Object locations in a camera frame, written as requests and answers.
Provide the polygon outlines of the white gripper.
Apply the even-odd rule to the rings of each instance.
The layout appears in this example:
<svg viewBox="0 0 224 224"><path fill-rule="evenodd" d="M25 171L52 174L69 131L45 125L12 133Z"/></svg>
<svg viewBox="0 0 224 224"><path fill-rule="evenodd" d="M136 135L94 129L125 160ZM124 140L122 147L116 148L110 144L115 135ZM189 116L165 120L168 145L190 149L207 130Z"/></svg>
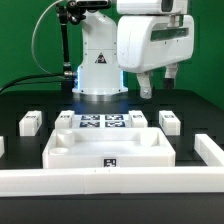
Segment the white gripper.
<svg viewBox="0 0 224 224"><path fill-rule="evenodd" d="M177 62L192 56L194 48L194 21L183 18L182 27L170 27L169 16L123 16L117 30L117 60L120 68L138 73L140 96L152 97L151 73L166 66L163 88L175 86Z"/></svg>

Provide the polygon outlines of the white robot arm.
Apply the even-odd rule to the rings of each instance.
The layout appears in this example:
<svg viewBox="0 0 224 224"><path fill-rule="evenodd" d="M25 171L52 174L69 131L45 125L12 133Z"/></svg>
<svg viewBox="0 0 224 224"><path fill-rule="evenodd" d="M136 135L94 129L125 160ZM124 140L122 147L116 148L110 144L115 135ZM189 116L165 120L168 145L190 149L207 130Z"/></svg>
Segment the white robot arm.
<svg viewBox="0 0 224 224"><path fill-rule="evenodd" d="M140 96L152 97L150 78L164 67L163 87L174 87L178 63L192 56L194 20L189 0L74 0L82 21L83 61L74 93L108 100L128 91L123 73L137 75Z"/></svg>

